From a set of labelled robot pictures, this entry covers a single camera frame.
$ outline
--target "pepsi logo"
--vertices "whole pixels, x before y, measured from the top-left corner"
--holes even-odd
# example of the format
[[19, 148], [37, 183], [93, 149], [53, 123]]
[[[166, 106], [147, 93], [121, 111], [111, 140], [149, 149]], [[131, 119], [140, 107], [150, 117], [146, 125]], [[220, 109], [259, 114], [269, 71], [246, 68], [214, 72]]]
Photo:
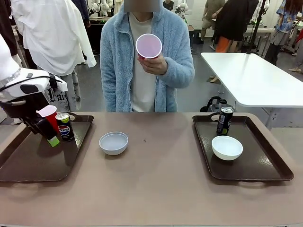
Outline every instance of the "pepsi logo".
[[70, 128], [66, 125], [60, 125], [58, 126], [59, 132], [61, 135], [66, 136], [68, 133], [70, 133]]

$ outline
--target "black soda can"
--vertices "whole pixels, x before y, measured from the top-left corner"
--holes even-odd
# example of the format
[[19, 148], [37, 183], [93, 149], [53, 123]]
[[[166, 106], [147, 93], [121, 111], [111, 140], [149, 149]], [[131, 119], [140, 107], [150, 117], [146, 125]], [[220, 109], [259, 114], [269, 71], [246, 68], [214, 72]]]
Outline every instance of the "black soda can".
[[231, 107], [222, 107], [220, 109], [220, 116], [217, 125], [217, 134], [226, 135], [229, 131], [229, 127], [232, 122], [233, 108]]
[[56, 115], [59, 133], [64, 142], [69, 142], [75, 138], [71, 126], [71, 119], [68, 113], [59, 113]]

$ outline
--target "jacket collar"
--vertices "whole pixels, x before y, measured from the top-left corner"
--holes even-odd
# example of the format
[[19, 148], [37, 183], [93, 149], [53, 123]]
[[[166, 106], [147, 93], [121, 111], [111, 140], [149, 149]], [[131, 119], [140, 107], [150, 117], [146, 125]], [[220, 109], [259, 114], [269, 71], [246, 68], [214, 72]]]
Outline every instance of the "jacket collar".
[[[162, 15], [165, 12], [165, 8], [163, 7], [162, 1], [158, 0], [160, 2], [160, 11], [153, 13], [153, 22], [157, 22], [162, 18]], [[114, 22], [114, 27], [119, 32], [130, 32], [129, 22], [128, 22], [128, 13], [124, 12], [124, 3], [122, 4], [119, 13], [116, 15], [117, 19]]]

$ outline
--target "white bowl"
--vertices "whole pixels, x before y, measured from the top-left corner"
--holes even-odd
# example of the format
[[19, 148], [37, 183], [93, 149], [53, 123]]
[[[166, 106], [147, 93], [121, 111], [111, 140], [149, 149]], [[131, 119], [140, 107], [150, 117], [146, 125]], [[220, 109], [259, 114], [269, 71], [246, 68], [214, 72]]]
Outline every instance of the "white bowl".
[[128, 144], [128, 137], [122, 132], [110, 132], [99, 140], [102, 150], [108, 155], [119, 155], [125, 151]]
[[230, 136], [217, 136], [212, 140], [214, 154], [225, 161], [232, 161], [243, 152], [242, 144]]

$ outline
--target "tray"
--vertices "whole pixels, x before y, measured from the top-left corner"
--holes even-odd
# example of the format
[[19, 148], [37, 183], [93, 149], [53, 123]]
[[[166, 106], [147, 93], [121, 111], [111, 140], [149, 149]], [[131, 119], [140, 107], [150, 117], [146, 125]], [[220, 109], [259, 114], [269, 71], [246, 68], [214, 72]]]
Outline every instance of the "tray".
[[34, 135], [26, 127], [0, 154], [0, 182], [51, 182], [68, 176], [80, 147], [94, 119], [69, 113], [75, 139], [52, 148], [40, 134]]
[[217, 136], [218, 120], [207, 116], [194, 116], [202, 151], [211, 176], [219, 180], [268, 182], [290, 181], [294, 174], [275, 149], [269, 144], [254, 122], [247, 116], [233, 116], [228, 136], [243, 145], [243, 153], [234, 161], [219, 159], [213, 152], [212, 139]]

